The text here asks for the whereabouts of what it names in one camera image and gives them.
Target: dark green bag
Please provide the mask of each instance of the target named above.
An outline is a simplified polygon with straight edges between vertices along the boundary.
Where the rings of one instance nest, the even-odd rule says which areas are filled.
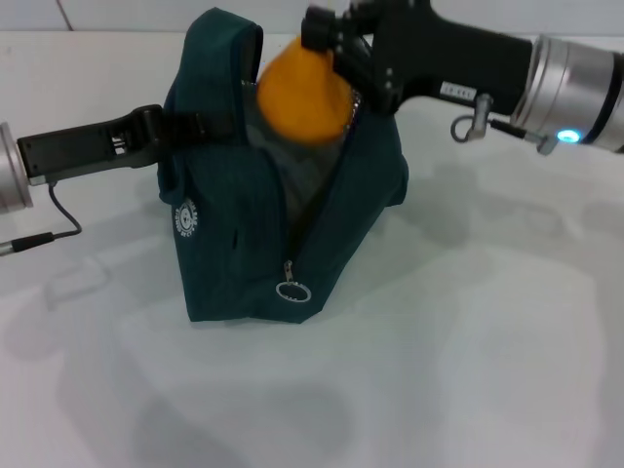
[[[408,167],[395,121],[361,105],[295,235],[279,170],[266,151],[249,145],[246,133],[242,82],[255,81],[261,47],[256,24],[218,9],[206,12],[186,35],[165,104],[170,112],[230,114],[236,128],[229,141],[178,151],[159,166],[191,321],[305,321],[323,309],[384,208],[405,198]]]

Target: orange ball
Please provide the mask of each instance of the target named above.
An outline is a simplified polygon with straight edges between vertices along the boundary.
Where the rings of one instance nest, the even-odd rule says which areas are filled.
[[[332,54],[304,49],[294,39],[264,70],[257,102],[281,136],[305,144],[340,138],[351,120],[353,93],[332,69]]]

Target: white circular emblem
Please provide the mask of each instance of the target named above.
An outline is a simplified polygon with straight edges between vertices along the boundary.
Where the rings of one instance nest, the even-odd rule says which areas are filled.
[[[175,229],[182,237],[190,237],[197,227],[197,207],[188,198],[175,210]]]

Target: zipper pull ring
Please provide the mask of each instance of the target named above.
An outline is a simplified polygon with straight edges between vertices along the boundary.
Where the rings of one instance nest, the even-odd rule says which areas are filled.
[[[309,302],[312,298],[312,292],[305,285],[294,280],[293,263],[290,260],[284,263],[284,275],[286,276],[286,281],[275,287],[275,292],[278,296],[297,304]]]

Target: white backdrop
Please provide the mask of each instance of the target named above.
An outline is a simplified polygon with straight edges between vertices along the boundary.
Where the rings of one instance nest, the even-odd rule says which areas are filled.
[[[347,0],[313,0],[341,10]],[[76,29],[184,31],[212,6],[257,21],[267,32],[296,32],[308,0],[61,0]],[[445,17],[500,31],[624,34],[620,0],[433,0]],[[0,29],[58,29],[56,0],[1,0]]]

